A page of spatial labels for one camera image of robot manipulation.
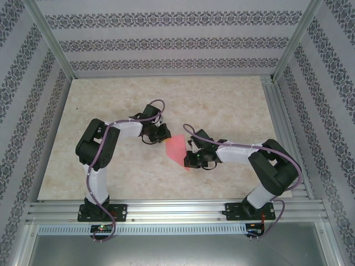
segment robotic arm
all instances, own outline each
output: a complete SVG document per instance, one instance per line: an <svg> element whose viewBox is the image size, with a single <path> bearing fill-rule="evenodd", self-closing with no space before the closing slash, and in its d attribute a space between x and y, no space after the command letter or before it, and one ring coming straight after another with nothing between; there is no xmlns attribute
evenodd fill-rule
<svg viewBox="0 0 355 266"><path fill-rule="evenodd" d="M213 144L200 139L213 141L202 129L194 135L188 141L192 151L187 152L184 159L185 167L212 170L218 163L238 162L250 163L255 170L261 183L244 198L241 208L232 210L235 217L260 219L260 210L266 203L282 195L298 176L298 171L291 161L276 153L232 146L227 140L217 141L221 145ZM263 144L253 146L272 149L291 157L276 140L269 139ZM215 164L214 168L208 168L210 162Z"/></svg>
<svg viewBox="0 0 355 266"><path fill-rule="evenodd" d="M92 195L105 209L110 208L106 185L107 165L112 159L118 140L127 137L141 137L144 143L151 145L171 137L170 131L166 124L163 123L161 115L151 121L139 121L147 120L159 113L161 111L158 108L148 104L142 113L131 116L130 121L119 122L109 128L100 155L90 173L88 182L92 194L87 194L84 199L84 206L80 207L79 216L82 215L80 216L81 218L90 218L92 221L103 221L107 218L106 213L97 205ZM105 122L93 119L77 144L75 153L79 156L79 161L83 164L86 174L88 173L89 165L92 164L98 153L100 140L103 140L107 126L108 124ZM144 141L144 136L147 136L150 142Z"/></svg>

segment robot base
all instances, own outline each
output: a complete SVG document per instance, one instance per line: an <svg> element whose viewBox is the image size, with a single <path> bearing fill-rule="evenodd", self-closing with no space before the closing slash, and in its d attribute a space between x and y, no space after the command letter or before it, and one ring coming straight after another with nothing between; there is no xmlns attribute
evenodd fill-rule
<svg viewBox="0 0 355 266"><path fill-rule="evenodd" d="M103 206L112 214L116 222L125 222L127 217L127 204L109 204ZM78 222L112 222L111 218L85 198L85 204L81 204L78 213Z"/></svg>
<svg viewBox="0 0 355 266"><path fill-rule="evenodd" d="M226 203L226 211L222 212L226 216L227 221L256 221L262 220L262 215L264 214L264 220L275 220L275 210L271 202L266 203L261 209L256 210L256 212L249 216L243 209L244 203L233 202Z"/></svg>

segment red object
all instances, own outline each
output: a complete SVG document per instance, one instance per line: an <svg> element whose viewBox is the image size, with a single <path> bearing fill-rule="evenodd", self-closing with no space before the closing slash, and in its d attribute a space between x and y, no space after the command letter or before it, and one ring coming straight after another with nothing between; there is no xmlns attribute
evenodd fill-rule
<svg viewBox="0 0 355 266"><path fill-rule="evenodd" d="M186 157L186 141L184 135L176 135L165 140L166 155L173 161L177 162L186 170L190 170L184 166L184 158Z"/></svg>

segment damask wallpaper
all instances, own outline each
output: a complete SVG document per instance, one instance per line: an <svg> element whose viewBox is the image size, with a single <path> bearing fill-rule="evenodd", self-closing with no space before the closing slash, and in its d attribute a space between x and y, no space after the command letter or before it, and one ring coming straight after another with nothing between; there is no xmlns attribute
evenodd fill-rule
<svg viewBox="0 0 355 266"><path fill-rule="evenodd" d="M0 265L37 199L70 82L20 0L0 0Z"/></svg>
<svg viewBox="0 0 355 266"><path fill-rule="evenodd" d="M37 3L81 78L272 74L309 0Z"/></svg>
<svg viewBox="0 0 355 266"><path fill-rule="evenodd" d="M278 81L312 189L355 265L355 1L324 1Z"/></svg>

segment metal rail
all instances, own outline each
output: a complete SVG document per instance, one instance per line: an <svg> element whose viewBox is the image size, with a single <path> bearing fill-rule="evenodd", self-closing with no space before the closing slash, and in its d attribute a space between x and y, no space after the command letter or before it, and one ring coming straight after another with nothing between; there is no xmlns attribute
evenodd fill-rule
<svg viewBox="0 0 355 266"><path fill-rule="evenodd" d="M320 199L284 198L285 212L280 222L325 222L328 215ZM235 223L227 221L221 213L227 202L241 202L240 199L217 199L199 201L111 201L127 204L126 224L130 223ZM77 221L82 201L44 201L31 204L26 224L81 224ZM278 216L282 204L275 202Z"/></svg>

